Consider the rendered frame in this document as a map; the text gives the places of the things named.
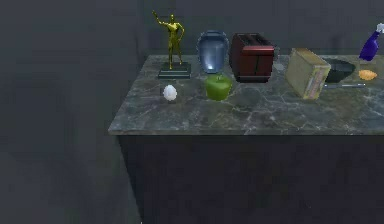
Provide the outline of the green apple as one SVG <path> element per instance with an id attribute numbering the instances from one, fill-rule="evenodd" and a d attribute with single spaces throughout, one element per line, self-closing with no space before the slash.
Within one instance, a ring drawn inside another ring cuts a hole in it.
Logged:
<path id="1" fill-rule="evenodd" d="M 205 82 L 206 95 L 211 100 L 225 100 L 232 87 L 232 81 L 224 75 L 210 75 Z"/>

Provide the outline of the white egg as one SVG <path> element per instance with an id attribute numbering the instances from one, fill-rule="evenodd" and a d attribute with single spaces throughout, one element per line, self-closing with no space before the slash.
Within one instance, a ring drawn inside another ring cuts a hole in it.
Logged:
<path id="1" fill-rule="evenodd" d="M 163 90 L 163 96 L 168 101 L 173 101 L 177 97 L 177 90 L 173 85 L 167 85 Z"/>

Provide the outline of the blue glass vase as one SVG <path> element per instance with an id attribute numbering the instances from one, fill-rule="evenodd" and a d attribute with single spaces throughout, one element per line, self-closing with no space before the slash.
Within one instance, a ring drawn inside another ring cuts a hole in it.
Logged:
<path id="1" fill-rule="evenodd" d="M 223 31 L 207 30 L 198 38 L 196 50 L 200 66 L 205 73 L 222 71 L 227 58 L 229 40 Z"/>

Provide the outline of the dark marble-topped counter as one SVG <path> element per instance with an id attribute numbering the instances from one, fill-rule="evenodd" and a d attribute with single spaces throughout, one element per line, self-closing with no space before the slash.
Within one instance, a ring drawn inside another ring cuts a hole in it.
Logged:
<path id="1" fill-rule="evenodd" d="M 119 140 L 143 224 L 384 224 L 384 56 L 315 101 L 286 83 L 206 97 L 195 70 L 162 96 L 149 57 L 109 131 Z"/>

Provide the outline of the gold figure statue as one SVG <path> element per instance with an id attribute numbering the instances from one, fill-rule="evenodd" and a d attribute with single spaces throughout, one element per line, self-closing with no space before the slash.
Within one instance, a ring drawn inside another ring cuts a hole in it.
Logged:
<path id="1" fill-rule="evenodd" d="M 158 73 L 159 79 L 189 79 L 191 77 L 191 65 L 184 62 L 181 52 L 181 40 L 185 34 L 185 28 L 176 21 L 171 14 L 169 21 L 161 21 L 155 11 L 152 11 L 156 22 L 164 26 L 168 31 L 168 61 L 163 64 Z"/>

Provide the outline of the dark red toaster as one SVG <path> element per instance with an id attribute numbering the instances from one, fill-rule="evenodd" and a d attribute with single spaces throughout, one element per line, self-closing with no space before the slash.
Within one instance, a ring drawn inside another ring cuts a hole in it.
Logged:
<path id="1" fill-rule="evenodd" d="M 240 83 L 267 83 L 271 77 L 275 48 L 259 33 L 235 33 L 229 65 Z"/>

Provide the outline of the tan cardboard box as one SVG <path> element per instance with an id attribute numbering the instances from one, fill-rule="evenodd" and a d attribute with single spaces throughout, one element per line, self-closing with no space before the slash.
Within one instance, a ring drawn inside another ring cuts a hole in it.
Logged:
<path id="1" fill-rule="evenodd" d="M 285 72 L 286 81 L 305 100 L 316 100 L 331 65 L 307 48 L 293 48 Z"/>

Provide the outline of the blue spray bottle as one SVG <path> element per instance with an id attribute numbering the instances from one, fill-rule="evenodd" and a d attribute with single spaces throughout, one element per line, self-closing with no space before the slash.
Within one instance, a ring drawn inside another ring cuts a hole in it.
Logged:
<path id="1" fill-rule="evenodd" d="M 384 33 L 384 23 L 379 23 L 376 30 L 366 40 L 362 50 L 360 51 L 359 58 L 365 61 L 372 61 L 375 57 L 379 46 L 377 43 L 378 37 Z"/>

